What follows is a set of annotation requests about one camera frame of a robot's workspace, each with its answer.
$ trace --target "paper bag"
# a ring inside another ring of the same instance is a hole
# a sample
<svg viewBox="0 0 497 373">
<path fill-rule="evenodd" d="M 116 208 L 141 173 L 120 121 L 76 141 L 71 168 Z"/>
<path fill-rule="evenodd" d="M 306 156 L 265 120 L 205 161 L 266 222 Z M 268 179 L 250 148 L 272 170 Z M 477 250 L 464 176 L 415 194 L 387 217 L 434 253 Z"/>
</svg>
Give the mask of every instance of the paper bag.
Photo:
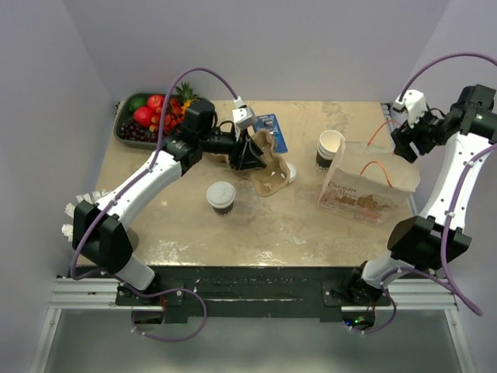
<svg viewBox="0 0 497 373">
<path fill-rule="evenodd" d="M 379 225 L 419 184 L 417 166 L 371 141 L 342 140 L 326 175 L 318 208 Z"/>
</svg>

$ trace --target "paper cup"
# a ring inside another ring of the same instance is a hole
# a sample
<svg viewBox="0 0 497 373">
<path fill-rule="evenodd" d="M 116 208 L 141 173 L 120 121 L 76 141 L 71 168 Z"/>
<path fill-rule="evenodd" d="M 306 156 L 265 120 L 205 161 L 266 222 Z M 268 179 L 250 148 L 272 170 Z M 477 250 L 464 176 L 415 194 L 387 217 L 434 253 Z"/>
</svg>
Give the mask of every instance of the paper cup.
<svg viewBox="0 0 497 373">
<path fill-rule="evenodd" d="M 214 183 L 207 190 L 207 201 L 215 213 L 221 216 L 227 215 L 233 210 L 235 196 L 235 187 L 225 181 Z"/>
<path fill-rule="evenodd" d="M 345 138 L 337 131 L 324 131 L 319 136 L 318 151 L 316 153 L 316 165 L 320 169 L 329 169 L 339 150 L 340 141 Z"/>
</svg>

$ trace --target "table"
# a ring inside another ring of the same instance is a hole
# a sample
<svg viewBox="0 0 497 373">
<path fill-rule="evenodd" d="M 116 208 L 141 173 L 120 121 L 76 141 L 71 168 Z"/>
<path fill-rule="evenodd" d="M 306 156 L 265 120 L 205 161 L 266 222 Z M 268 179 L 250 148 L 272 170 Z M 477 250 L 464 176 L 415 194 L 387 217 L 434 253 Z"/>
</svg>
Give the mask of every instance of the table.
<svg viewBox="0 0 497 373">
<path fill-rule="evenodd" d="M 283 157 L 297 167 L 297 179 L 275 195 L 259 197 L 249 172 L 236 172 L 204 157 L 165 188 L 136 217 L 136 255 L 147 265 L 357 266 L 386 250 L 394 225 L 411 216 L 408 204 L 381 227 L 319 211 L 315 205 L 326 171 L 315 165 L 318 137 L 326 129 L 347 140 L 367 141 L 384 122 L 379 103 L 249 101 L 258 115 L 274 113 L 288 146 Z M 214 101 L 219 121 L 231 119 L 231 101 Z M 390 146 L 388 129 L 375 140 Z M 109 140 L 97 190 L 112 190 L 141 166 L 150 151 Z M 217 216 L 206 200 L 209 185 L 232 183 L 235 207 Z M 91 265 L 85 258 L 80 265 Z"/>
</svg>

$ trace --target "floor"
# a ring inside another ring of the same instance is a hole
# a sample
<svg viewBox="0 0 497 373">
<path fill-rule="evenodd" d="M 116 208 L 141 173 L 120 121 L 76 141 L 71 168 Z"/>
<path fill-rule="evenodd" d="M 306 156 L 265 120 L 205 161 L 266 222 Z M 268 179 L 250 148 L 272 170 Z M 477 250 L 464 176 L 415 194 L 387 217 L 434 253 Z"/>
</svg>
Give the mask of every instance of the floor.
<svg viewBox="0 0 497 373">
<path fill-rule="evenodd" d="M 377 316 L 382 322 L 389 315 Z M 180 336 L 199 322 L 156 332 Z M 370 336 L 313 319 L 209 319 L 198 336 L 181 343 L 130 329 L 129 311 L 63 311 L 46 373 L 461 372 L 443 311 L 401 311 Z"/>
</svg>

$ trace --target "white wall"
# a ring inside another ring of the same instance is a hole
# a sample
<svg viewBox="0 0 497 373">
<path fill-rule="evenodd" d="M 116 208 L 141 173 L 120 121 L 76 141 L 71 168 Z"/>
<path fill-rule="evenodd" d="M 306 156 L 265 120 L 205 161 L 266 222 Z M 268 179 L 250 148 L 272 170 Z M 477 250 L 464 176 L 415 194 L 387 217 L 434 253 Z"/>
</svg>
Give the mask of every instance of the white wall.
<svg viewBox="0 0 497 373">
<path fill-rule="evenodd" d="M 215 68 L 246 99 L 392 100 L 450 0 L 64 0 L 114 99 Z M 205 74 L 195 86 L 228 93 Z"/>
<path fill-rule="evenodd" d="M 459 51 L 479 51 L 497 57 L 495 35 L 495 0 L 453 0 L 447 8 L 433 37 L 427 44 L 416 67 L 444 54 Z M 486 61 L 473 58 L 459 58 L 445 61 L 428 70 L 413 86 L 426 94 L 430 106 L 448 110 L 462 88 L 481 83 L 497 89 L 497 70 Z M 443 160 L 443 149 L 419 160 L 422 182 L 415 199 L 419 207 L 424 206 Z M 491 155 L 483 168 L 483 174 L 475 186 L 467 211 L 465 233 L 473 237 L 470 249 L 455 260 L 451 267 L 462 290 L 481 306 L 482 318 L 472 315 L 464 305 L 461 313 L 464 329 L 471 345 L 471 352 L 480 373 L 494 372 L 497 366 L 495 342 L 497 339 L 497 314 L 495 308 L 495 180 L 497 178 L 497 157 Z"/>
<path fill-rule="evenodd" d="M 64 206 L 91 190 L 113 108 L 60 0 L 0 2 L 0 371 L 30 366 L 70 246 Z"/>
</svg>

